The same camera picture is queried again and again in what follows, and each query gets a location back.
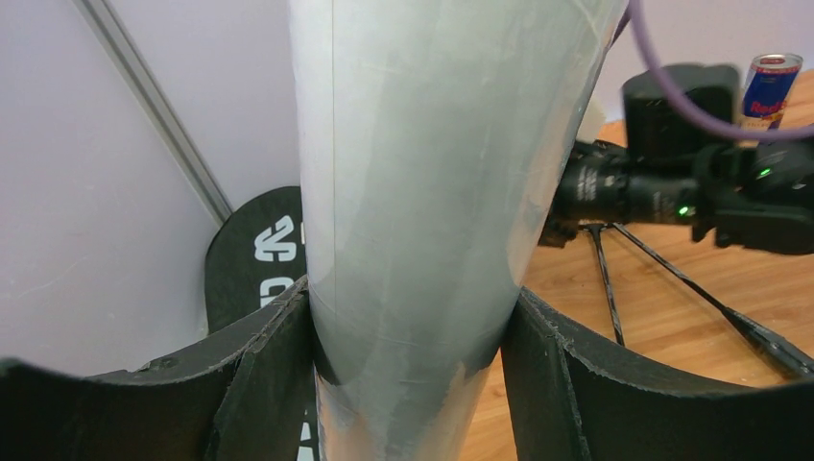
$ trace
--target red bull can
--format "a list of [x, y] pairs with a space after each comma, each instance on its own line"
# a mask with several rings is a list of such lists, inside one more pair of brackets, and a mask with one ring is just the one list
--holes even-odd
[[792, 54], [762, 55], [752, 60], [743, 95], [741, 126], [756, 131], [777, 129], [801, 68], [802, 58]]

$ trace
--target purple cable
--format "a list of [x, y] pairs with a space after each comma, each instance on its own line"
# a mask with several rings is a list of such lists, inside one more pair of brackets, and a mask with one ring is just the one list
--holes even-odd
[[653, 47], [653, 41], [647, 32], [647, 26], [644, 24], [644, 13], [642, 12], [641, 0], [630, 0], [628, 9], [625, 10], [625, 15], [619, 23], [616, 30], [616, 38], [622, 34], [627, 22], [630, 21], [633, 26], [634, 37], [638, 47], [639, 55], [644, 63], [647, 65], [648, 70], [653, 74], [658, 86], [664, 92], [667, 102], [670, 106], [683, 118], [693, 125], [718, 136], [733, 139], [733, 140], [755, 140], [760, 142], [775, 142], [775, 141], [791, 141], [803, 139], [807, 137], [814, 137], [814, 126], [795, 129], [795, 130], [769, 130], [767, 132], [749, 132], [742, 130], [730, 123], [721, 121], [701, 109], [698, 109], [692, 101], [689, 100], [683, 91], [673, 82], [667, 71], [661, 67], [661, 63], [656, 56], [656, 50]]

